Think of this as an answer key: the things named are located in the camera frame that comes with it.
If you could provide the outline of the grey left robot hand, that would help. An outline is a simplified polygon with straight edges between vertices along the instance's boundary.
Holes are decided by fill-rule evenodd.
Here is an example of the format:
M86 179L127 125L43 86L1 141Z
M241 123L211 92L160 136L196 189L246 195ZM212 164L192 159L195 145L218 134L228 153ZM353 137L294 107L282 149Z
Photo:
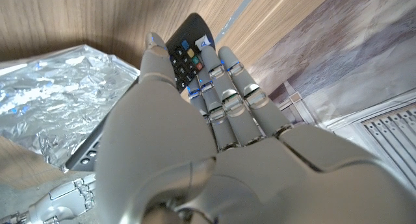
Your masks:
M273 102L266 138L218 152L179 94L163 40L146 37L139 81L114 106L95 165L102 223L414 223L415 191L382 160Z

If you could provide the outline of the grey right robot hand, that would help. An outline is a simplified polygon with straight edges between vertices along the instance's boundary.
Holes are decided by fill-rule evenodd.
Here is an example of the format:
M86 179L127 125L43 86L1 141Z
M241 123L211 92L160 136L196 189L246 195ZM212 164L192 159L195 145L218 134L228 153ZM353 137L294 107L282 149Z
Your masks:
M1 218L2 224L56 224L74 219L96 205L96 175L61 184L29 206L28 211Z

